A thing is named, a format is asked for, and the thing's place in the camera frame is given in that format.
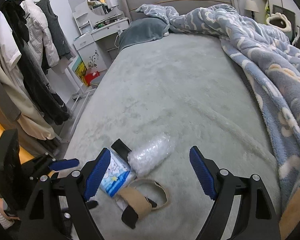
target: silver screw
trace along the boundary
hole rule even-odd
[[[227,176],[229,174],[229,172],[225,169],[220,170],[220,174],[223,176]]]
[[[64,216],[65,216],[65,218],[68,218],[68,219],[71,217],[69,213],[65,213]]]
[[[260,179],[260,177],[257,174],[253,174],[252,178],[256,181],[258,181]]]
[[[40,180],[41,181],[46,181],[48,179],[48,176],[47,175],[42,175],[41,177],[40,177]]]
[[[72,177],[78,177],[78,176],[80,176],[80,171],[73,171],[71,173],[71,175],[72,175]]]

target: lampshade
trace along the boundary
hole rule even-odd
[[[248,11],[253,11],[253,12],[258,12],[258,13],[260,12],[256,2],[253,0],[246,0],[245,9]]]
[[[113,8],[119,5],[118,0],[106,0],[108,8]]]

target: blue and white tissue package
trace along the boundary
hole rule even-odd
[[[110,155],[110,165],[101,181],[100,188],[113,197],[121,187],[134,180],[136,174],[116,152],[110,150]]]

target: plastic package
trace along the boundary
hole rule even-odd
[[[110,150],[110,155],[110,165],[101,181],[100,188],[113,197],[121,187],[135,179],[136,174],[116,152]]]
[[[175,142],[169,135],[160,134],[143,147],[130,152],[128,154],[129,165],[138,177],[144,177],[162,163],[174,147]]]

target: blue patterned blanket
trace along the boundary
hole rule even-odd
[[[143,4],[136,11],[163,20],[174,33],[218,36],[225,53],[243,68],[271,138],[284,211],[300,188],[300,49],[283,32],[240,16],[227,4],[186,15],[160,5]]]

